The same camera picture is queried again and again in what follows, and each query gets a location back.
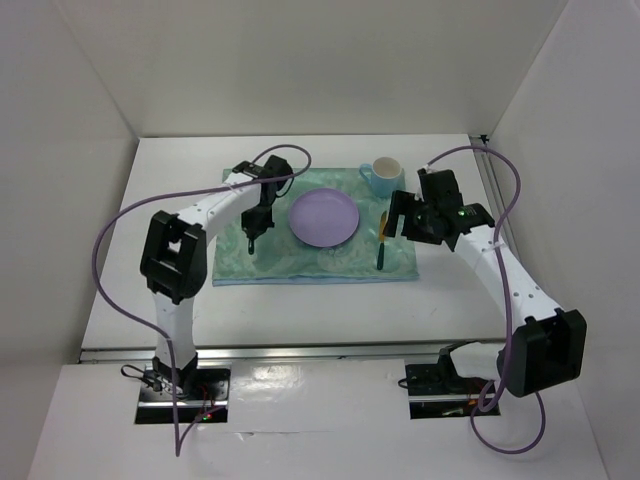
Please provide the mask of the green patterned cloth placemat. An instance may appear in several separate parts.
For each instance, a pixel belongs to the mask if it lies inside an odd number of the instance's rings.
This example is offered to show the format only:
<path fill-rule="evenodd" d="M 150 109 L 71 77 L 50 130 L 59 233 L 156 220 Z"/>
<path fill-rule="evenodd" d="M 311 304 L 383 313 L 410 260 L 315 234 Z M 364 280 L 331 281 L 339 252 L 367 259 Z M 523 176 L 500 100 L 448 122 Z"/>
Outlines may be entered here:
<path fill-rule="evenodd" d="M 353 234 L 341 244 L 311 245 L 299 239 L 289 215 L 294 202 L 320 188 L 346 194 L 357 208 Z M 255 242 L 234 221 L 216 238 L 215 286 L 243 284 L 349 284 L 404 282 L 419 278 L 415 247 L 403 238 L 385 241 L 384 264 L 377 268 L 379 221 L 389 201 L 376 197 L 356 168 L 312 168 L 293 181 L 273 205 L 275 227 Z"/>

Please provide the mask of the gold knife green handle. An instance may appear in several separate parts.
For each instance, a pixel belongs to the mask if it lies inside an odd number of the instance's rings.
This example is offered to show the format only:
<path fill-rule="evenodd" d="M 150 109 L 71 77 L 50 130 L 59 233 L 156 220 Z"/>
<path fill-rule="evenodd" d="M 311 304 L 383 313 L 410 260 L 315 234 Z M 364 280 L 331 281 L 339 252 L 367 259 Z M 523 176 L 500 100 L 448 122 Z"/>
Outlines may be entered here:
<path fill-rule="evenodd" d="M 386 227 L 387 217 L 388 217 L 388 212 L 385 210 L 381 214 L 380 222 L 379 222 L 379 229 L 378 229 L 379 247 L 378 247 L 378 253 L 377 253 L 377 260 L 376 260 L 376 269 L 378 271 L 382 271 L 383 268 L 384 268 L 384 259 L 385 259 L 385 233 L 384 233 L 384 231 L 385 231 L 385 227 Z"/>

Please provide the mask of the purple plastic plate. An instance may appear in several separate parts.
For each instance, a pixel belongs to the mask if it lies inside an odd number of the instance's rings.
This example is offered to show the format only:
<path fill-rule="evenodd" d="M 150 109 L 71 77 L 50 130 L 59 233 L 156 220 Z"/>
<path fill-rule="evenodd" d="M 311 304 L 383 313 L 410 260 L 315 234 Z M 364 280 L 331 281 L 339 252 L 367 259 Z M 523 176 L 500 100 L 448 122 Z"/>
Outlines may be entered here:
<path fill-rule="evenodd" d="M 356 232 L 360 215 L 355 202 L 342 191 L 317 188 L 303 193 L 291 205 L 289 227 L 306 245 L 338 246 Z"/>

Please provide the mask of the light blue mug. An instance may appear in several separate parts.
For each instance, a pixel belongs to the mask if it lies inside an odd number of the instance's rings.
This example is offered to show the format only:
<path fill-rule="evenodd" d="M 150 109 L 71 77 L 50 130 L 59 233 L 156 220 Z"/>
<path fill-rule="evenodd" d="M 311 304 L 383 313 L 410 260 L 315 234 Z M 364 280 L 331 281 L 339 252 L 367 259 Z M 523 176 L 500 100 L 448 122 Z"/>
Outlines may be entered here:
<path fill-rule="evenodd" d="M 372 164 L 362 164 L 359 174 L 376 197 L 390 198 L 400 184 L 403 168 L 394 158 L 381 157 Z"/>

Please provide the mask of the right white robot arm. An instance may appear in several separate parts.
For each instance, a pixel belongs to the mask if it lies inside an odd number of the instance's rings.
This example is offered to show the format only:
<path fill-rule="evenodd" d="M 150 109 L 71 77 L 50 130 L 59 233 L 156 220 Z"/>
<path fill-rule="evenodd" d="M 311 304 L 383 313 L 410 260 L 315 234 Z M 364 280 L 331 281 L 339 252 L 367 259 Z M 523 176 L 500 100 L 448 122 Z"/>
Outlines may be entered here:
<path fill-rule="evenodd" d="M 420 193 L 392 194 L 385 236 L 447 245 L 505 316 L 504 342 L 463 342 L 441 350 L 440 387 L 457 392 L 477 378 L 498 381 L 521 398 L 577 379 L 587 333 L 583 315 L 562 308 L 536 284 L 485 207 L 464 202 L 452 171 L 421 169 L 418 175 Z"/>

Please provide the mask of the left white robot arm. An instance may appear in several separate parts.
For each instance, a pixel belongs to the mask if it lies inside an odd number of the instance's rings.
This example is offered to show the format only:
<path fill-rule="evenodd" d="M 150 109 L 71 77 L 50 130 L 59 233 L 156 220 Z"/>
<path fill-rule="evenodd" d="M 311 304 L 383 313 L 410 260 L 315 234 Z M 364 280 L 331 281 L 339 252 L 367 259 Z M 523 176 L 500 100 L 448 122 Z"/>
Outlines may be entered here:
<path fill-rule="evenodd" d="M 172 397 L 187 398 L 197 387 L 194 298 L 208 279 L 209 243 L 239 219 L 252 254 L 255 240 L 274 226 L 272 205 L 292 174 L 289 163 L 276 155 L 262 166 L 242 162 L 232 169 L 222 192 L 175 214 L 159 211 L 151 218 L 140 270 L 153 294 L 156 324 L 172 340 L 168 345 L 158 336 L 152 361 Z"/>

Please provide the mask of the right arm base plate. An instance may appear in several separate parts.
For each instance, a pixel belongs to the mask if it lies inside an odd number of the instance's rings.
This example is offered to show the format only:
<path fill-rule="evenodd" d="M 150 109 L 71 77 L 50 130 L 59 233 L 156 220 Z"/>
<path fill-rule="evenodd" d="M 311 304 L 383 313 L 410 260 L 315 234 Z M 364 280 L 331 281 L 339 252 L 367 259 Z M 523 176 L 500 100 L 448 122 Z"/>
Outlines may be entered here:
<path fill-rule="evenodd" d="M 412 420 L 469 417 L 485 384 L 479 378 L 446 377 L 436 364 L 406 364 L 397 381 L 408 395 Z"/>

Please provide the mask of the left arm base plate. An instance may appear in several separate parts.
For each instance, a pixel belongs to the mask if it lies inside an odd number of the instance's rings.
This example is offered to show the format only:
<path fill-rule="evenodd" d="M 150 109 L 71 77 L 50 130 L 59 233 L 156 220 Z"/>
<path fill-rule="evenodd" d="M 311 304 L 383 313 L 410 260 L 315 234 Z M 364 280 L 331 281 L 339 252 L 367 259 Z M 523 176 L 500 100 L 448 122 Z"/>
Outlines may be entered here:
<path fill-rule="evenodd" d="M 132 364 L 121 367 L 123 377 L 141 383 L 134 423 L 161 425 L 173 422 L 172 386 L 151 368 Z M 188 392 L 177 390 L 177 409 L 180 424 L 189 424 L 201 417 L 205 424 L 228 421 L 228 400 L 231 370 L 226 367 L 199 368 Z"/>

